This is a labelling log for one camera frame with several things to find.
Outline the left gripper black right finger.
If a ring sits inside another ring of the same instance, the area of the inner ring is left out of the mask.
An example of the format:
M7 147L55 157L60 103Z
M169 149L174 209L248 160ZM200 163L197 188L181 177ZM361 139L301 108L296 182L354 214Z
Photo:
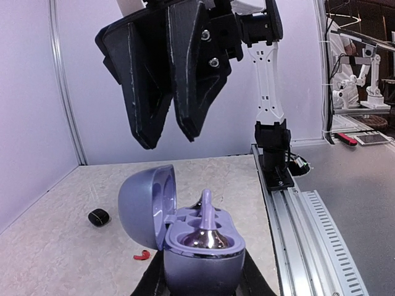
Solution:
M237 287L237 295L276 296L247 250L245 251L244 266Z

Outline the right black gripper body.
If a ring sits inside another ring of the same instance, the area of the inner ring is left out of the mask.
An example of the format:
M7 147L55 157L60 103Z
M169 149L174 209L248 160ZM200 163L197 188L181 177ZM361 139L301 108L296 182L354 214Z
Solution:
M209 17L221 50L228 59L243 58L241 44L251 48L283 39L276 1L210 1Z

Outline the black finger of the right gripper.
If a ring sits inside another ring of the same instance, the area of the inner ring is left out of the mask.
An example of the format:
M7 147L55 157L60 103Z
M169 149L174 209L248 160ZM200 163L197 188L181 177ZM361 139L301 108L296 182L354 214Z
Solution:
M199 137L230 66L202 1L167 9L167 47L176 120L188 141Z
M131 133L155 149L172 100L165 9L142 9L102 28L95 43L122 87Z

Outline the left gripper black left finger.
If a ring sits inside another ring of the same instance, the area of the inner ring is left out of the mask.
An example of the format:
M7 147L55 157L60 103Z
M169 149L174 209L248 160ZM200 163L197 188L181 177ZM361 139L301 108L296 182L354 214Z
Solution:
M168 295L164 275L164 253L158 251L143 273L131 296L162 296Z

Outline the purple earbud charging case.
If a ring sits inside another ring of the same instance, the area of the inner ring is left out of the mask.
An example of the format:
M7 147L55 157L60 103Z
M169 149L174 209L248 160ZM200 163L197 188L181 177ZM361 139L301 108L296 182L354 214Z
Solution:
M118 194L118 215L137 244L161 251L172 295L231 295L241 279L246 244L228 212L204 189L196 204L177 207L173 165L140 171Z

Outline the silver earbud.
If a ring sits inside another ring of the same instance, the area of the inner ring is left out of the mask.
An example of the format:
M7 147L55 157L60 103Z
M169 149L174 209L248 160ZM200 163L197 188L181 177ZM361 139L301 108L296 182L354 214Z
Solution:
M209 189L202 192L201 222L197 230L182 238L181 244L199 249L227 249L230 246L229 240L219 233L215 224L215 208Z
M196 204L194 204L190 209L192 210L200 210L202 207L202 200L199 200Z

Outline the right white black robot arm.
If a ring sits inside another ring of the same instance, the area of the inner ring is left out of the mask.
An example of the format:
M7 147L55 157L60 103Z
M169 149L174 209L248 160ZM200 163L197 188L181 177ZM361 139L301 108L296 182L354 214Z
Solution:
M95 42L122 87L133 137L154 149L170 106L189 141L231 73L230 60L249 49L259 82L255 139L263 169L283 173L291 134L276 97L283 27L275 1L144 1L102 28Z

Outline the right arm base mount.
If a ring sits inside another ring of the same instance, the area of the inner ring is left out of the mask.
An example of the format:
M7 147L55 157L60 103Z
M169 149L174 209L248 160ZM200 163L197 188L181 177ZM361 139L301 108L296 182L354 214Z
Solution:
M265 169L264 156L262 154L259 155L259 164L268 191L280 191L294 187L293 177L305 175L310 171L310 165L307 160L292 152L285 153L284 168L274 168L272 171Z

